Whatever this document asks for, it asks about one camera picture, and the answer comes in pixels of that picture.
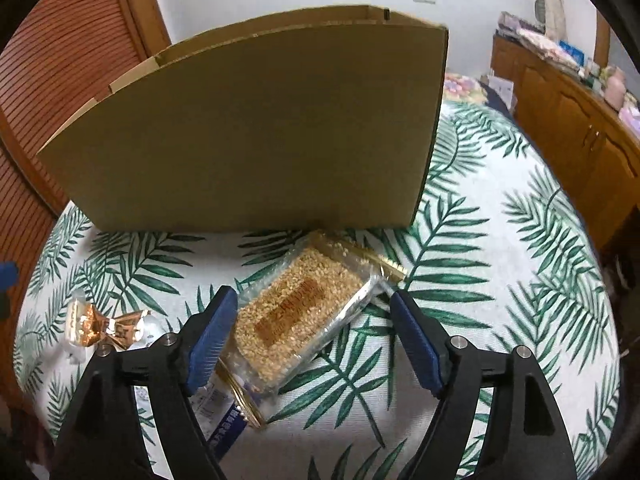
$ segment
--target cardboard box flap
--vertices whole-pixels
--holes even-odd
[[[39,156],[104,230],[407,226],[446,49],[376,20],[250,35],[119,86]]]

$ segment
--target leaf print tablecloth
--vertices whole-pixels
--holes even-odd
[[[564,417],[578,477],[588,478],[616,416],[616,335],[580,220],[519,129],[491,108],[443,103],[414,224],[348,234],[407,267],[400,286],[449,333],[479,348],[533,350]],[[20,386],[52,436],[84,367],[71,364],[60,344],[73,290],[83,288],[108,316],[150,308],[177,331],[220,285],[245,288],[301,236],[108,234],[69,204],[34,270],[14,351]],[[491,399],[482,390],[460,477],[478,460]],[[169,476],[153,414],[138,401],[154,469]],[[222,467],[230,479],[396,478],[435,407],[376,298],[282,389],[271,424],[244,430]]]

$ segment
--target silver screw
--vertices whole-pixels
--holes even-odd
[[[98,346],[98,349],[95,351],[100,357],[105,357],[111,353],[111,349],[113,346],[105,343]]]
[[[178,335],[173,332],[167,332],[162,336],[162,344],[164,346],[171,346],[176,341],[178,341]]]
[[[466,345],[469,344],[469,341],[467,341],[461,335],[455,335],[451,338],[451,344],[459,350],[462,350],[463,348],[466,348]]]
[[[516,348],[516,354],[518,354],[523,359],[528,359],[531,357],[531,350],[524,345],[520,345]]]

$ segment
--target green leaf pattern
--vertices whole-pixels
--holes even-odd
[[[220,285],[244,290],[304,235],[105,233],[70,204],[43,248],[20,313],[18,383],[57,436],[84,368],[61,349],[74,290],[108,316],[149,308],[177,332]],[[405,266],[398,288],[452,335],[496,351],[532,349],[556,393],[578,476],[587,478],[603,459],[616,415],[616,335],[580,220],[520,131],[490,108],[444,103],[414,224],[346,235]],[[227,475],[282,478],[287,456],[287,477],[396,478],[436,406],[400,347],[380,294],[280,390],[269,429],[243,434],[223,461]],[[491,398],[481,391],[459,478],[478,462]],[[148,399],[138,400],[138,410],[154,470],[167,475]],[[259,456],[260,472],[243,456]]]

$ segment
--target wooden dresser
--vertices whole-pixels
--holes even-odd
[[[596,249],[611,249],[640,202],[640,140],[603,99],[519,44],[495,36],[491,66],[514,82],[516,122],[571,197]]]

